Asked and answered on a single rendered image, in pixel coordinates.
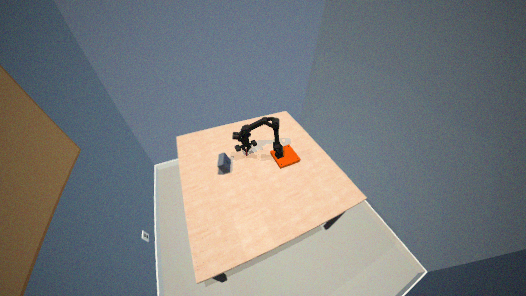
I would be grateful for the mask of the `grey sloped panel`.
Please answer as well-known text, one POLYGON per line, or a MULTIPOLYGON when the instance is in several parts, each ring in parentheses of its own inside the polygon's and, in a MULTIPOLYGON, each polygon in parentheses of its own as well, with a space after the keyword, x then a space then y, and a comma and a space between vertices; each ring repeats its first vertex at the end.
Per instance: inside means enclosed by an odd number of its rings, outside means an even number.
POLYGON ((218 168, 218 175, 225 175, 226 173, 229 173, 230 164, 231 164, 231 160, 224 152, 218 154, 218 160, 217 160, 217 166, 216 166, 218 168))

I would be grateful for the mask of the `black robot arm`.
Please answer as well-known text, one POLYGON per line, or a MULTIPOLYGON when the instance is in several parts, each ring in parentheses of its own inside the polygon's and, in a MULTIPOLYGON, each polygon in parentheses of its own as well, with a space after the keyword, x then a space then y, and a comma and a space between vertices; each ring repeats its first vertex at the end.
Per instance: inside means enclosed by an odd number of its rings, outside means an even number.
POLYGON ((242 141, 246 142, 249 140, 249 137, 251 137, 250 132, 262 125, 267 125, 274 130, 275 142, 273 142, 273 150, 275 151, 275 156, 277 157, 277 159, 284 157, 283 156, 283 146, 280 144, 280 141, 279 141, 280 120, 277 117, 263 117, 251 124, 243 125, 242 128, 240 129, 240 132, 232 133, 232 139, 238 140, 241 143, 242 141), (272 121, 272 123, 268 121, 272 121))

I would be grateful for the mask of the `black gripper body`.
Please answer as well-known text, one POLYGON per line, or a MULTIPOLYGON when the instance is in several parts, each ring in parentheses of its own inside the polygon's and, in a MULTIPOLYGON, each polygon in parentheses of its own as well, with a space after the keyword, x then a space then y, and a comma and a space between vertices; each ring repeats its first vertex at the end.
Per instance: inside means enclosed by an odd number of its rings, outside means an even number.
POLYGON ((253 144, 253 146, 257 146, 257 143, 256 143, 255 140, 252 140, 250 142, 249 142, 249 140, 246 141, 246 142, 242 141, 242 145, 239 146, 239 144, 238 144, 238 145, 235 145, 234 147, 235 147, 236 151, 239 152, 239 151, 241 151, 241 148, 243 150, 243 149, 245 149, 245 147, 251 147, 252 144, 253 144))

